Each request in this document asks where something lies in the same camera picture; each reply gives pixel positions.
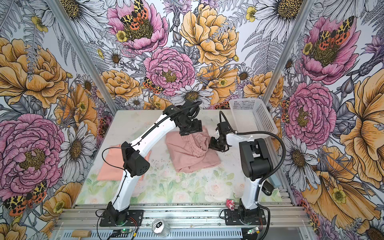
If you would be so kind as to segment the dusty pink garment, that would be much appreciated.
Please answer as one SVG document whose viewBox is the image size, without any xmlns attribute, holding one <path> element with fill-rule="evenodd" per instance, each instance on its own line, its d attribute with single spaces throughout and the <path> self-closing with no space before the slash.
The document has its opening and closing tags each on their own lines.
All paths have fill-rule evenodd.
<svg viewBox="0 0 384 240">
<path fill-rule="evenodd" d="M 181 136 L 172 131 L 166 134 L 166 145 L 178 173 L 193 173 L 221 164 L 216 151 L 209 148 L 211 136 L 206 127 L 202 132 Z"/>
</svg>

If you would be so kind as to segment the white plastic laundry basket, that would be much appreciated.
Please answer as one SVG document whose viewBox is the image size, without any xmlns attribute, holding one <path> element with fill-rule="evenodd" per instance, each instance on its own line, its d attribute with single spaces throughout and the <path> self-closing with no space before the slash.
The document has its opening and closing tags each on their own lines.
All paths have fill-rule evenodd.
<svg viewBox="0 0 384 240">
<path fill-rule="evenodd" d="M 229 104 L 237 131 L 278 133 L 276 124 L 261 99 L 233 99 Z"/>
</svg>

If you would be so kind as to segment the peach graphic t-shirt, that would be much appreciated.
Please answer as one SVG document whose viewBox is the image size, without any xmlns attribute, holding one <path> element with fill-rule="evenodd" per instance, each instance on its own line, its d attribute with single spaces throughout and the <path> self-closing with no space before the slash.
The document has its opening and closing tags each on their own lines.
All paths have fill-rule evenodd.
<svg viewBox="0 0 384 240">
<path fill-rule="evenodd" d="M 121 149 L 109 149 L 105 160 L 116 167 L 123 167 L 123 155 Z M 120 181 L 124 175 L 123 170 L 111 167 L 110 165 L 104 163 L 97 177 L 98 181 Z"/>
</svg>

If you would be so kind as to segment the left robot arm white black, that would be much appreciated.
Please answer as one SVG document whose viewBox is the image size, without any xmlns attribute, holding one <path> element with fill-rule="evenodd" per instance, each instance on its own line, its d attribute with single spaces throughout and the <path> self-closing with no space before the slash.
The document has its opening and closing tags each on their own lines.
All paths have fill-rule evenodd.
<svg viewBox="0 0 384 240">
<path fill-rule="evenodd" d="M 200 104 L 202 101 L 186 100 L 181 106 L 167 107 L 146 132 L 131 143 L 124 142 L 119 147 L 122 150 L 123 166 L 116 168 L 123 171 L 123 177 L 115 197 L 99 217 L 101 227 L 124 226 L 129 222 L 140 225 L 137 217 L 130 216 L 129 208 L 139 177 L 150 168 L 145 157 L 159 140 L 175 128 L 179 128 L 181 136 L 201 132 L 202 122 L 197 119 Z"/>
</svg>

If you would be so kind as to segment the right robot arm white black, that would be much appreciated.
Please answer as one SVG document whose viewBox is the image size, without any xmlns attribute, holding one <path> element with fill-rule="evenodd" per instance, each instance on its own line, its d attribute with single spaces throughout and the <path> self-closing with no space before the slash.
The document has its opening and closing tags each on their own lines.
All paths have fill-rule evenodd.
<svg viewBox="0 0 384 240">
<path fill-rule="evenodd" d="M 238 209 L 229 215 L 227 224 L 265 225 L 267 220 L 264 210 L 258 206 L 259 193 L 263 188 L 263 177 L 273 170 L 265 140 L 254 136 L 238 136 L 231 131 L 228 122 L 218 123 L 216 132 L 219 136 L 211 138 L 209 148 L 218 152 L 237 148 L 243 173 L 248 178 Z"/>
</svg>

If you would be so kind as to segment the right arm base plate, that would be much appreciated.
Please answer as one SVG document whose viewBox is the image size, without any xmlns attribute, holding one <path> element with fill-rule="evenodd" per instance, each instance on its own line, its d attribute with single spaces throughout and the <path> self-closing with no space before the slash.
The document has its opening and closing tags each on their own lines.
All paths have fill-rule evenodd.
<svg viewBox="0 0 384 240">
<path fill-rule="evenodd" d="M 240 210 L 235 209 L 234 211 L 225 209 L 223 218 L 227 226 L 265 226 L 267 224 L 266 214 L 261 208 L 253 210 L 244 210 L 241 208 Z"/>
</svg>

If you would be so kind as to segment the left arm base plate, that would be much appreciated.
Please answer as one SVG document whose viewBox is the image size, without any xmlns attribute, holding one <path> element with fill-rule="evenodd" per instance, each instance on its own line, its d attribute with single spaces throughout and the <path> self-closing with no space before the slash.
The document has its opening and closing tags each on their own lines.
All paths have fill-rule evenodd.
<svg viewBox="0 0 384 240">
<path fill-rule="evenodd" d="M 106 210 L 100 220 L 101 227 L 140 227 L 143 220 L 143 210 L 126 210 L 116 212 Z"/>
</svg>

